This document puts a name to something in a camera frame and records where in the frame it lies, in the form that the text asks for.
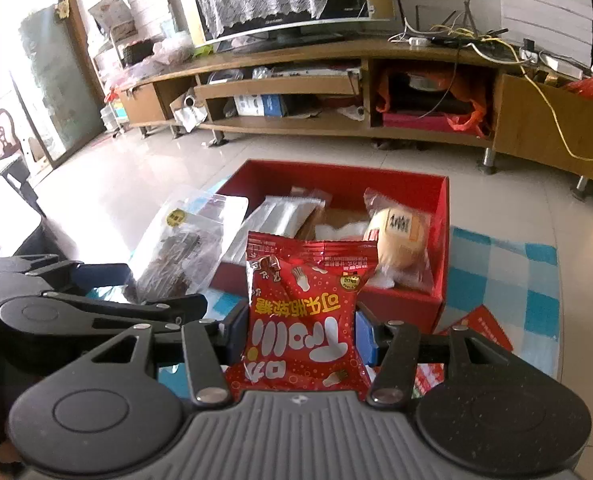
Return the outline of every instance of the metal screw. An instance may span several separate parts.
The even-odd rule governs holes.
[[[381,388],[372,394],[372,400],[379,404],[396,404],[403,400],[403,392],[399,388]]]
[[[198,402],[203,402],[204,404],[218,404],[227,399],[228,395],[228,391],[223,388],[209,386],[198,391],[196,400],[198,400]]]

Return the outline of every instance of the chair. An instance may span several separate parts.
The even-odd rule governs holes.
[[[9,121],[9,126],[6,121],[1,121],[3,116]],[[9,164],[0,170],[0,174],[36,212],[41,216],[45,216],[38,205],[38,196],[28,182],[30,170],[22,157],[21,145],[19,138],[16,136],[12,114],[4,108],[0,108],[0,161],[7,159],[9,159]]]
[[[7,116],[10,121],[10,131],[6,130],[7,124],[1,124],[1,116]],[[14,129],[14,119],[9,111],[0,108],[0,160],[8,158],[20,150],[19,138]]]

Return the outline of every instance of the small box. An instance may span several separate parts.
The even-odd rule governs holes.
[[[235,95],[234,104],[241,117],[263,117],[264,107],[260,95]]]
[[[285,117],[287,110],[282,96],[277,94],[262,95],[263,114],[267,117]]]
[[[381,321],[398,319],[415,324],[423,333],[432,333],[443,311],[448,286],[448,177],[332,164],[248,160],[217,192],[247,197],[249,215],[267,195],[289,196],[293,187],[320,189],[331,194],[333,198],[325,218],[329,223],[365,218],[363,193],[368,187],[408,207],[432,214],[428,241],[434,277],[432,291],[427,294],[409,288],[366,286],[359,294],[359,301]],[[341,214],[343,218],[333,219],[333,215]],[[247,296],[245,267],[222,262],[211,287]]]
[[[99,23],[107,35],[112,33],[115,41],[124,40],[136,34],[132,11],[123,0],[101,0],[88,12]]]

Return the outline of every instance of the red candy bag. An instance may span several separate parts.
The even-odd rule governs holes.
[[[374,273],[376,242],[304,242],[250,233],[250,322],[241,363],[225,372],[245,390],[355,390],[370,381],[354,345],[354,312]]]

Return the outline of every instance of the yellow cable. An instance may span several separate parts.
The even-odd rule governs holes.
[[[434,28],[441,28],[448,31],[448,34],[456,34],[458,36],[465,36],[466,38],[471,38],[472,40],[475,39],[475,35],[473,32],[467,30],[467,28],[454,28],[448,27],[448,25],[432,25],[430,30]]]
[[[511,51],[512,54],[514,56],[514,59],[516,59],[517,61],[519,61],[519,56],[517,56],[516,51],[514,50],[514,47],[510,44],[510,43],[506,43],[505,41],[499,39],[499,38],[484,38],[481,41],[496,41],[497,43],[500,43],[502,45],[505,45],[506,47],[508,47]],[[543,93],[541,87],[539,87],[539,85],[537,83],[535,83],[534,81],[532,81],[531,78],[529,78],[528,73],[526,72],[526,69],[523,68],[523,66],[519,66],[521,68],[521,71],[523,72],[523,77],[525,79],[528,80],[528,82],[534,86],[534,88],[537,89],[537,92],[539,92],[539,95],[541,95],[541,97],[543,98],[543,100],[545,101],[545,104],[547,105],[548,108],[550,108],[550,111],[552,112],[552,117],[554,117],[555,119],[555,124],[557,125],[557,130],[559,130],[559,135],[561,136],[561,140],[563,140],[563,145],[565,146],[568,154],[572,157],[572,158],[576,158],[577,160],[583,160],[584,162],[593,162],[593,158],[588,158],[586,156],[580,156],[580,155],[575,155],[572,150],[570,149],[570,147],[568,146],[567,141],[565,140],[565,136],[563,135],[563,131],[561,130],[561,124],[559,124],[559,118],[557,117],[557,112],[555,112],[555,109],[553,108],[553,106],[550,104],[550,101],[547,99],[547,97],[545,97],[545,94]]]

